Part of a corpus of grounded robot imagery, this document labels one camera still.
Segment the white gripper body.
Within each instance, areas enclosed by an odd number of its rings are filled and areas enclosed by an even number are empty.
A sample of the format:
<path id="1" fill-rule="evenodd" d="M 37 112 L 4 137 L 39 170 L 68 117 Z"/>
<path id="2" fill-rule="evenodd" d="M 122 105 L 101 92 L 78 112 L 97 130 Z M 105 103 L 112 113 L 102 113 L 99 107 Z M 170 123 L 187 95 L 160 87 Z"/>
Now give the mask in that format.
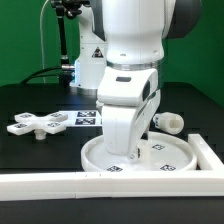
<path id="1" fill-rule="evenodd" d="M 148 131 L 160 99 L 160 91 L 156 91 L 142 106 L 104 105 L 102 128 L 106 150 L 111 154 L 122 156 L 128 156 L 131 152 L 138 153 L 137 143 Z"/>

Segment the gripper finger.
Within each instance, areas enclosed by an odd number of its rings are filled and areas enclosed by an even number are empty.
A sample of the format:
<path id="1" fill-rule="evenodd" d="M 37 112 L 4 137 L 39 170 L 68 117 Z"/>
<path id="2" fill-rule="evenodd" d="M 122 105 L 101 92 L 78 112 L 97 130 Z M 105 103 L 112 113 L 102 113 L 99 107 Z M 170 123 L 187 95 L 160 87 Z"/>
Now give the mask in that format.
<path id="1" fill-rule="evenodd" d="M 138 159 L 138 153 L 137 152 L 131 152 L 129 155 L 128 155 L 128 159 L 130 161 L 136 161 Z"/>

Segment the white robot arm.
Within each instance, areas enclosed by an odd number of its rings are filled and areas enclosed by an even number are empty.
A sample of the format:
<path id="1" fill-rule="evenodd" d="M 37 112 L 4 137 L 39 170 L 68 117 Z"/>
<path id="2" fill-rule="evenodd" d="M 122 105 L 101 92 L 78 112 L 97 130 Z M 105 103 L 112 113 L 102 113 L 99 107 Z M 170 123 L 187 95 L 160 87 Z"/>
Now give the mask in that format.
<path id="1" fill-rule="evenodd" d="M 162 40 L 183 38 L 199 21 L 201 0 L 89 0 L 79 17 L 80 56 L 71 86 L 97 95 L 108 153 L 131 161 L 160 104 Z"/>

